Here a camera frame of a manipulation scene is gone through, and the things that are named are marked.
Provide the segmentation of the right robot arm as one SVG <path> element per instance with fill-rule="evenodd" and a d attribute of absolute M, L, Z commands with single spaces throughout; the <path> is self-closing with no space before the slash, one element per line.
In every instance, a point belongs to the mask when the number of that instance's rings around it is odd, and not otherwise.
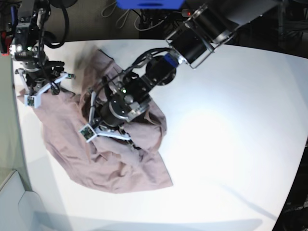
<path fill-rule="evenodd" d="M 10 54 L 22 65 L 15 74 L 19 75 L 31 96 L 43 87 L 53 95 L 60 93 L 60 83 L 56 79 L 64 71 L 64 62 L 50 61 L 44 47 L 57 49 L 64 45 L 70 28 L 67 8 L 73 4 L 74 0 L 24 0 L 17 11 Z M 64 34 L 59 43 L 53 33 L 45 30 L 52 6 L 61 9 L 64 17 Z"/>

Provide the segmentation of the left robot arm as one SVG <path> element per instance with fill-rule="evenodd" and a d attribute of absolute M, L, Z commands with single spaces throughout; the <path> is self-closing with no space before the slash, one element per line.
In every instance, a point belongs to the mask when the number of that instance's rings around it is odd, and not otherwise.
<path fill-rule="evenodd" d="M 150 49 L 114 77 L 103 76 L 93 90 L 88 124 L 80 133 L 91 141 L 98 136 L 130 141 L 123 125 L 148 110 L 150 91 L 166 85 L 181 64 L 196 69 L 245 24 L 277 5 L 275 0 L 207 0 L 188 11 L 188 18 L 166 37 L 165 48 Z"/>

